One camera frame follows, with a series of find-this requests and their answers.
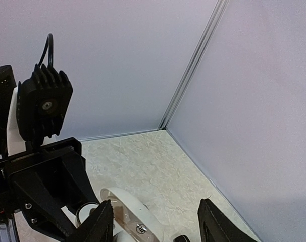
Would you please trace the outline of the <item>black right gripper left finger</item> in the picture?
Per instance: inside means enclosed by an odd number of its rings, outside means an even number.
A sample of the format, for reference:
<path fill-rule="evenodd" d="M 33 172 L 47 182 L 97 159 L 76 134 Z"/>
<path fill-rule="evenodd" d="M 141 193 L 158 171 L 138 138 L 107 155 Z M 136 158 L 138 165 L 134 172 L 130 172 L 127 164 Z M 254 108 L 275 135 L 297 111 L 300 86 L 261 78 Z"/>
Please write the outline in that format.
<path fill-rule="evenodd" d="M 113 241 L 114 214 L 111 200 L 104 200 L 65 241 Z"/>

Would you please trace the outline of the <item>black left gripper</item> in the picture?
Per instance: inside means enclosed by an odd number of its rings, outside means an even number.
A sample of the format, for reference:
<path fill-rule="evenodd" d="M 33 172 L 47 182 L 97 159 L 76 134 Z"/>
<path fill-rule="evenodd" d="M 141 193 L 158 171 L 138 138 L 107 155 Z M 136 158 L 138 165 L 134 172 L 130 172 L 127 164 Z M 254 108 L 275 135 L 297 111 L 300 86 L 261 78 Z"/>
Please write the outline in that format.
<path fill-rule="evenodd" d="M 61 210 L 75 213 L 99 203 L 85 170 L 82 144 L 75 138 L 0 159 L 0 215 L 20 210 L 36 231 L 64 241 L 75 225 Z"/>

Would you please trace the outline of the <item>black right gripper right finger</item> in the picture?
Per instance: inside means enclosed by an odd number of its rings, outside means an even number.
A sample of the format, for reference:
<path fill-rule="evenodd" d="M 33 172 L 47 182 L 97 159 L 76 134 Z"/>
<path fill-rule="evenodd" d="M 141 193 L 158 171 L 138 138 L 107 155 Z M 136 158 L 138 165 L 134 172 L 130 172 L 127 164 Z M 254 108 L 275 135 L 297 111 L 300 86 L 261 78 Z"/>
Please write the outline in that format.
<path fill-rule="evenodd" d="M 201 241 L 256 242 L 231 222 L 210 199 L 201 199 L 197 214 Z"/>

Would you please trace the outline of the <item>black gold earbud charging case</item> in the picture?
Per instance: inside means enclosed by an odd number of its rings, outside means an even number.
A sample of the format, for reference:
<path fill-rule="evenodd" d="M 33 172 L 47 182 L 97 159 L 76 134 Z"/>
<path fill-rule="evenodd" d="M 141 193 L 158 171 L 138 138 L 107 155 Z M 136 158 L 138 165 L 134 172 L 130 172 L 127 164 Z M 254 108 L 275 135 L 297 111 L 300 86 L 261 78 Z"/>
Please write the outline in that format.
<path fill-rule="evenodd" d="M 174 238 L 173 242 L 190 242 L 190 239 L 186 235 L 179 235 Z"/>

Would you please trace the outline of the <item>white earbud charging case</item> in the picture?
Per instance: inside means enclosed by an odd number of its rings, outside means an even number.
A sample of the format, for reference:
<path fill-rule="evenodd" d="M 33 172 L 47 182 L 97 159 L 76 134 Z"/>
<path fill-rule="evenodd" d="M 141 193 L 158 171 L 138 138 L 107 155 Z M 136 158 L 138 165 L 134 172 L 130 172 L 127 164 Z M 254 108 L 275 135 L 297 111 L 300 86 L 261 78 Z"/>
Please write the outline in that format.
<path fill-rule="evenodd" d="M 113 209 L 113 228 L 103 241 L 163 241 L 164 230 L 154 214 L 128 191 L 103 188 L 102 201 L 110 200 Z"/>

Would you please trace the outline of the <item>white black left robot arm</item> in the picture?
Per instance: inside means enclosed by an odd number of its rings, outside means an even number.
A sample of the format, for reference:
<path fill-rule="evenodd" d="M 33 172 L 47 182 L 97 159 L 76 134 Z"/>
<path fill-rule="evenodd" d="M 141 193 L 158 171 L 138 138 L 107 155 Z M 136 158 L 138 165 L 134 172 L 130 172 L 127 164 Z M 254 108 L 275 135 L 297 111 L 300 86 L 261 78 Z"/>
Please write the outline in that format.
<path fill-rule="evenodd" d="M 0 66 L 0 241 L 18 241 L 14 215 L 58 241 L 106 241 L 112 211 L 104 203 L 75 226 L 62 211 L 77 214 L 97 197 L 86 174 L 82 145 L 75 138 L 46 144 L 59 135 L 73 88 L 63 71 L 36 65 L 16 83 L 10 65 Z"/>

